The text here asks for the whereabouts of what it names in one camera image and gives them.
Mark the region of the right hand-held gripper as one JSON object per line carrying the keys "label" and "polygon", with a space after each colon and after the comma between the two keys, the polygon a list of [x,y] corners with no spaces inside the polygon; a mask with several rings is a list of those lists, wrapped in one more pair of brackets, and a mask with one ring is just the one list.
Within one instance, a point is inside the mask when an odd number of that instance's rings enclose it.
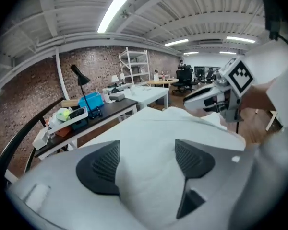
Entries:
{"label": "right hand-held gripper", "polygon": [[184,97],[184,107],[190,111],[220,112],[226,122],[240,122],[241,100],[253,82],[254,76],[242,58],[232,58],[216,74],[214,83]]}

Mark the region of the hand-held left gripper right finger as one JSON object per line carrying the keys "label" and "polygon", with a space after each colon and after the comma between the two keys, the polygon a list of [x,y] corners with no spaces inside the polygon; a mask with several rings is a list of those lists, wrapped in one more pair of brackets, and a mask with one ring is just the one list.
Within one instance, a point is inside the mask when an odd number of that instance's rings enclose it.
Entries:
{"label": "hand-held left gripper right finger", "polygon": [[185,181],[174,228],[227,230],[254,154],[253,148],[229,150],[177,139],[175,157]]}

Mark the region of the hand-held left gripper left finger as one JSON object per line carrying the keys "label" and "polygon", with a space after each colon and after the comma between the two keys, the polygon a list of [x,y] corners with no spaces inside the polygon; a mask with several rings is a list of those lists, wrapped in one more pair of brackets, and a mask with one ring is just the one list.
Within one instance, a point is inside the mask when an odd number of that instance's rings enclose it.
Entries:
{"label": "hand-held left gripper left finger", "polygon": [[142,230],[115,184],[119,141],[44,159],[7,189],[21,215],[38,230]]}

